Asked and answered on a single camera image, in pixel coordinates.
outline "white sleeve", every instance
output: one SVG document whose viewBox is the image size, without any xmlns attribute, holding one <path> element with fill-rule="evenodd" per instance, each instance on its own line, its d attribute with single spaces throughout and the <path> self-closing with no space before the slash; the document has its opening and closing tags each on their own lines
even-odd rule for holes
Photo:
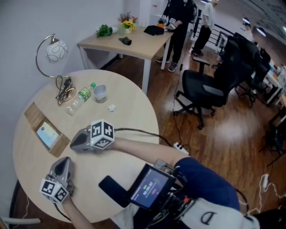
<svg viewBox="0 0 286 229">
<path fill-rule="evenodd" d="M 210 16 L 210 3 L 206 4 L 202 10 L 202 15 Z"/>
</svg>

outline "white lamp shade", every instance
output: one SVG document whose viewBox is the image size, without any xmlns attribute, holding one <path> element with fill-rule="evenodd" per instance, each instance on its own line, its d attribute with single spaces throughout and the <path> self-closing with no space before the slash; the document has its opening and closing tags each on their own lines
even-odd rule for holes
<svg viewBox="0 0 286 229">
<path fill-rule="evenodd" d="M 46 48 L 46 59 L 50 63 L 55 63 L 63 59 L 68 53 L 68 47 L 62 40 L 49 45 Z"/>
</svg>

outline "black pants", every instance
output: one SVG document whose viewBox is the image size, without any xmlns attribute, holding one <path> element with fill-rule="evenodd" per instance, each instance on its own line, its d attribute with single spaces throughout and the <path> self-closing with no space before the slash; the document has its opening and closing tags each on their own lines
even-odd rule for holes
<svg viewBox="0 0 286 229">
<path fill-rule="evenodd" d="M 205 27 L 202 25 L 200 34 L 198 36 L 198 39 L 196 40 L 195 46 L 193 47 L 194 51 L 199 51 L 204 48 L 207 41 L 210 38 L 211 30 L 209 27 Z"/>
<path fill-rule="evenodd" d="M 171 37 L 171 41 L 170 41 L 167 60 L 170 59 L 171 52 L 173 50 L 174 55 L 173 55 L 172 61 L 175 63 L 179 62 L 187 31 L 188 31 L 188 26 L 185 26 L 185 25 L 179 25 L 178 28 L 174 30 L 174 34 Z"/>
</svg>

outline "clear plastic cup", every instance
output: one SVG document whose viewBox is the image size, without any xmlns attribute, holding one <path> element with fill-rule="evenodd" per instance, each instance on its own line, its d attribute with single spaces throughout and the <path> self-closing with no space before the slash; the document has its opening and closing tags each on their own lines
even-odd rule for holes
<svg viewBox="0 0 286 229">
<path fill-rule="evenodd" d="M 104 103 L 107 100 L 106 86 L 101 84 L 93 89 L 93 94 L 98 103 Z"/>
</svg>

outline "computer monitor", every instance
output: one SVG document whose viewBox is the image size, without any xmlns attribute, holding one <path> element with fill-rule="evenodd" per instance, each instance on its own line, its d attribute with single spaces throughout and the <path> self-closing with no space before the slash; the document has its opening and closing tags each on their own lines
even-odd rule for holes
<svg viewBox="0 0 286 229">
<path fill-rule="evenodd" d="M 166 199 L 176 178 L 146 164 L 128 191 L 128 199 L 142 208 L 158 208 Z"/>
</svg>

